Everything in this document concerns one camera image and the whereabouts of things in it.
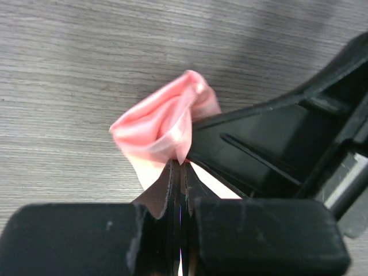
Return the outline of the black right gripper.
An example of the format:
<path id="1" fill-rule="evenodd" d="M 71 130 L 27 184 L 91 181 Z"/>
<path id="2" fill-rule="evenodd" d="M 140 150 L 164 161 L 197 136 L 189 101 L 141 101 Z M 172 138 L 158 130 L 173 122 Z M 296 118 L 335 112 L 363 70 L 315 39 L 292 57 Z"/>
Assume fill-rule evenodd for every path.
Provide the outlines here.
<path id="1" fill-rule="evenodd" d="M 341 231 L 367 231 L 367 33 L 270 111 L 193 131 L 189 159 L 245 197 L 315 198 Z"/>

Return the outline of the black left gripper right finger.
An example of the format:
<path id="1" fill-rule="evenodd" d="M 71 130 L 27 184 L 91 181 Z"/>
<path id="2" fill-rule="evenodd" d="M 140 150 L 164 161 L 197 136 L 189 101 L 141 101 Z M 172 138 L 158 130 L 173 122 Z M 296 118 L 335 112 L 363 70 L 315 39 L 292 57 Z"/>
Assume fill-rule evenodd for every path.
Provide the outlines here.
<path id="1" fill-rule="evenodd" d="M 351 258 L 320 202 L 222 199 L 181 167 L 182 275 L 344 275 Z"/>

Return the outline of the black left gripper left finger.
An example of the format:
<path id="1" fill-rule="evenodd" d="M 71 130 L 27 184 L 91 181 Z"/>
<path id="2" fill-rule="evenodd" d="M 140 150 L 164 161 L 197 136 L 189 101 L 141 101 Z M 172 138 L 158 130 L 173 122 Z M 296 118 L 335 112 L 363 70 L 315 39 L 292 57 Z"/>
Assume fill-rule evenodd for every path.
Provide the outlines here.
<path id="1" fill-rule="evenodd" d="M 1 234 L 2 275 L 177 275 L 180 166 L 131 203 L 29 204 Z"/>

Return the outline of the pink satin napkin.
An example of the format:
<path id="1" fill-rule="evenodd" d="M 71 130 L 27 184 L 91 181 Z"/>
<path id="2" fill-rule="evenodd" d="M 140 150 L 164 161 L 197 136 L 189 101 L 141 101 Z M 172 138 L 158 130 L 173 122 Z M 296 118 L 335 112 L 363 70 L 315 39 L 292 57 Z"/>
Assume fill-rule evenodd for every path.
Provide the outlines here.
<path id="1" fill-rule="evenodd" d="M 237 194 L 188 160 L 193 124 L 220 114 L 214 90 L 192 70 L 126 111 L 110 127 L 143 192 L 124 205 L 133 226 L 125 263 L 131 275 L 203 275 L 198 258 L 196 201 Z"/>

